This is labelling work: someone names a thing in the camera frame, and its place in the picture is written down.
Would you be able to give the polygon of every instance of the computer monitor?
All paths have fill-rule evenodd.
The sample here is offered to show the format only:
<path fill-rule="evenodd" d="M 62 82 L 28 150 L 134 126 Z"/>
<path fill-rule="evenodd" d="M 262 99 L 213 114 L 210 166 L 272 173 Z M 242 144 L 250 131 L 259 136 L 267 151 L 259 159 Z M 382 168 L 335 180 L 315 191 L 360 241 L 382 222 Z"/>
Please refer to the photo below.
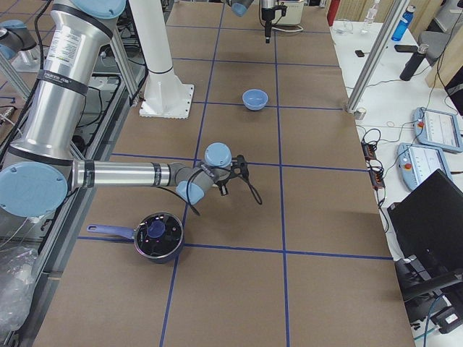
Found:
<path fill-rule="evenodd" d="M 441 170 L 388 213 L 404 256 L 414 254 L 431 278 L 463 268 L 463 192 Z M 463 283 L 441 290 L 463 317 Z"/>

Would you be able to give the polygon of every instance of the white table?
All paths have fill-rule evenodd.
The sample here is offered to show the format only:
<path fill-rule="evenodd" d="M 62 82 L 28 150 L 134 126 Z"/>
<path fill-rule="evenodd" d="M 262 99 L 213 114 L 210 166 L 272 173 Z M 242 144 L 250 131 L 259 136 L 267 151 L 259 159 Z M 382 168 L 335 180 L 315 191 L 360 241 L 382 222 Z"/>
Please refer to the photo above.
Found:
<path fill-rule="evenodd" d="M 370 52 L 382 24 L 373 23 L 370 32 L 366 34 L 361 33 L 363 23 L 353 22 L 352 25 L 352 33 L 339 34 L 334 30 L 331 32 L 348 95 L 352 92 L 352 88 L 355 86 L 357 78 L 367 60 L 367 55 L 359 58 L 354 51 L 362 50 L 365 53 Z M 396 44 L 416 45 L 416 42 L 409 31 L 406 31 L 404 37 L 399 42 L 390 40 L 369 85 L 374 85 L 380 81 L 399 79 L 405 63 L 407 63 L 412 54 L 397 53 L 394 49 L 394 45 Z M 357 121 L 357 125 L 364 128 L 358 127 L 359 138 L 363 137 L 365 130 L 372 128 L 381 131 L 381 139 L 394 141 L 400 138 L 395 143 L 380 142 L 376 151 L 376 156 L 382 162 L 384 168 L 391 167 L 384 180 L 386 184 L 386 201 L 383 204 L 384 212 L 390 204 L 402 201 L 409 194 L 409 190 L 402 180 L 399 168 L 397 165 L 394 165 L 394 161 L 397 158 L 398 144 L 401 142 L 411 143 L 415 138 L 412 124 L 405 124 L 412 120 L 413 111 L 418 107 L 427 106 L 429 109 L 456 113 L 455 110 L 444 103 L 444 99 L 447 96 L 445 90 L 434 89 L 430 93 L 431 88 L 428 87 L 425 81 L 425 77 L 430 71 L 426 60 L 420 65 L 416 73 L 423 70 L 422 74 L 414 76 L 408 82 L 394 81 L 367 87 L 358 105 L 367 109 L 365 118 L 362 121 Z M 450 98 L 447 98 L 446 101 L 450 106 L 453 106 Z M 463 129 L 463 119 L 461 116 L 458 118 L 460 129 Z M 368 135 L 366 141 L 376 139 L 378 139 L 378 132 L 374 131 Z M 451 171 L 463 171 L 463 154 L 445 153 L 445 156 Z M 463 190 L 463 174 L 454 175 L 454 182 Z M 383 190 L 379 191 L 380 199 L 383 197 L 383 194 Z M 394 259 L 398 259 L 401 256 L 401 252 L 394 232 L 388 232 L 387 237 L 389 249 Z M 422 327 L 421 330 L 414 331 L 414 335 L 420 335 L 423 333 L 423 330 L 424 328 Z M 460 347 L 462 341 L 463 328 L 459 328 L 447 335 L 430 333 L 428 335 L 427 346 Z M 422 346 L 422 339 L 417 340 L 416 344 L 417 346 Z"/>

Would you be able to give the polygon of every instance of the clear plastic bag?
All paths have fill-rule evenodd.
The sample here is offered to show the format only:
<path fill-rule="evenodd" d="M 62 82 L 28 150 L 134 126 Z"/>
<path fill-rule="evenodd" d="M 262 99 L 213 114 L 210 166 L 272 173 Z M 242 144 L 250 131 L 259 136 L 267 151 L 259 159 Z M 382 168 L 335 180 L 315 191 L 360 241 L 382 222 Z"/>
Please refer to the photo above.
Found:
<path fill-rule="evenodd" d="M 0 251 L 0 336 L 18 330 L 29 315 L 37 258 L 37 251 L 26 247 Z"/>

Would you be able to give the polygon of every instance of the pot handle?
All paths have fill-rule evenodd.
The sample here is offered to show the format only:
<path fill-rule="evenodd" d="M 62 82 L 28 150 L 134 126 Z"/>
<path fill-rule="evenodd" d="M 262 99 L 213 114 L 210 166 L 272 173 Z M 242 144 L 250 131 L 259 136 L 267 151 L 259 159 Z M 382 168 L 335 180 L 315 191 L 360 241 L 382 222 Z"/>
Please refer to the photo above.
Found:
<path fill-rule="evenodd" d="M 129 240 L 134 239 L 133 229 L 125 228 L 124 226 L 105 226 L 102 224 L 90 224 L 89 226 L 87 226 L 87 231 L 89 233 L 119 235 Z"/>

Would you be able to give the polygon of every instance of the bottle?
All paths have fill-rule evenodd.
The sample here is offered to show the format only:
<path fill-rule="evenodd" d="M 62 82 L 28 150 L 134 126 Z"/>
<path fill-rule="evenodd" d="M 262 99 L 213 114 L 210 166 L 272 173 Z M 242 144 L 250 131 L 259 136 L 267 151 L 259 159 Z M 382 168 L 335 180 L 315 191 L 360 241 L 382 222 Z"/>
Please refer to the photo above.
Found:
<path fill-rule="evenodd" d="M 418 70 L 419 65 L 426 57 L 429 45 L 422 43 L 418 50 L 412 54 L 412 58 L 405 64 L 404 71 L 400 74 L 400 79 L 403 81 L 410 81 L 413 74 Z"/>
<path fill-rule="evenodd" d="M 379 1 L 380 0 L 375 0 L 375 2 L 373 2 L 373 5 L 368 10 L 365 19 L 363 20 L 362 33 L 364 34 L 370 31 L 370 27 L 375 20 L 376 14 L 378 13 Z"/>
<path fill-rule="evenodd" d="M 413 5 L 409 5 L 407 7 L 407 10 L 402 15 L 402 18 L 400 19 L 400 22 L 397 25 L 396 31 L 394 31 L 394 34 L 392 34 L 392 40 L 400 41 L 402 39 L 402 36 L 404 36 L 405 34 L 405 30 L 407 30 L 408 26 L 413 20 L 413 13 L 416 9 L 417 8 Z"/>

